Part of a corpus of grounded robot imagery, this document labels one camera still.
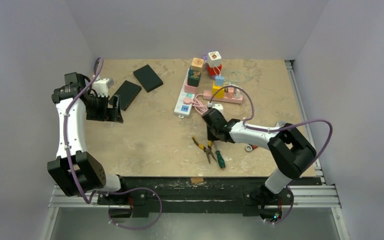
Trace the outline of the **yellow handled pliers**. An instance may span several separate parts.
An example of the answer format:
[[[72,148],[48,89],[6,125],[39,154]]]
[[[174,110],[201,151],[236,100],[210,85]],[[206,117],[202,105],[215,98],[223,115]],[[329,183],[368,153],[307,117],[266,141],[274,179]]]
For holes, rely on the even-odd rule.
[[[212,146],[213,146],[213,143],[214,143],[213,141],[209,140],[208,143],[207,143],[207,146],[204,146],[203,144],[200,144],[196,140],[196,138],[194,136],[192,136],[191,139],[194,142],[194,144],[197,147],[199,147],[205,153],[209,164],[212,163],[212,160],[214,160],[215,162],[217,161],[217,158],[214,155],[214,152],[213,152],[213,149],[212,149]]]

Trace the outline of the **black ribbed box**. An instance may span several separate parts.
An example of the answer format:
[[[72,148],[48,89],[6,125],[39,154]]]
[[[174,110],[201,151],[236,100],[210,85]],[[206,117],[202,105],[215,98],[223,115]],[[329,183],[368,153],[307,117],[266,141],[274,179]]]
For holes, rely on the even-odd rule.
[[[109,99],[109,104],[113,106],[114,98],[118,96],[118,106],[122,111],[126,111],[141,90],[141,86],[125,80]]]

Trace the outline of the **green handled screwdriver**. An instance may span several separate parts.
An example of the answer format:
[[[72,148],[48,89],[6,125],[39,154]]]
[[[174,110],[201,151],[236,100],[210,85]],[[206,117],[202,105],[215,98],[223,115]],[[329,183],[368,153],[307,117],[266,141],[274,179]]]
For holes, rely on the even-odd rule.
[[[216,150],[215,154],[216,154],[216,159],[217,159],[217,163],[218,163],[219,167],[222,170],[224,170],[226,168],[226,163],[225,163],[223,156],[221,155],[221,152],[219,150]]]

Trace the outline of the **red handled adjustable wrench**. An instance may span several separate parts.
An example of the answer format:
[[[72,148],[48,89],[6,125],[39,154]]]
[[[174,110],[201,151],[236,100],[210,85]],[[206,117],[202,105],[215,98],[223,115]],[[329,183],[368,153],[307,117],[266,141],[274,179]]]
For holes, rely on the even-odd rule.
[[[246,152],[252,152],[252,151],[254,151],[256,148],[258,148],[258,146],[256,146],[256,145],[252,145],[252,144],[247,144],[246,146],[245,146],[245,151]]]

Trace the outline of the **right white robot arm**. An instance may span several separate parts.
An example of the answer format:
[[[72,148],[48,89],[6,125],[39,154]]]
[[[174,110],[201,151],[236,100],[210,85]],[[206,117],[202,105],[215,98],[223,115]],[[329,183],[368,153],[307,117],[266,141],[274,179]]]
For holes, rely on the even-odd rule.
[[[207,138],[211,141],[249,144],[270,151],[277,168],[260,191],[262,200],[268,204],[278,200],[281,191],[291,181],[299,179],[316,157],[315,148],[290,123],[269,128],[248,125],[235,118],[227,121],[214,107],[201,117],[207,127]]]

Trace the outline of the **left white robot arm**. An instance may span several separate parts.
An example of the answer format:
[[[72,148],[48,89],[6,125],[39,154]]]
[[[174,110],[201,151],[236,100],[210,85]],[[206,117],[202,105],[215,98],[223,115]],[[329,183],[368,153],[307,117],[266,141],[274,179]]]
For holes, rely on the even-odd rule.
[[[111,78],[96,77],[93,82],[83,74],[64,76],[65,84],[51,96],[59,120],[59,144],[56,159],[47,163],[47,171],[68,197],[88,191],[110,192],[118,205],[126,203],[129,191],[118,175],[108,174],[87,150],[85,121],[123,123],[118,97],[110,99]]]

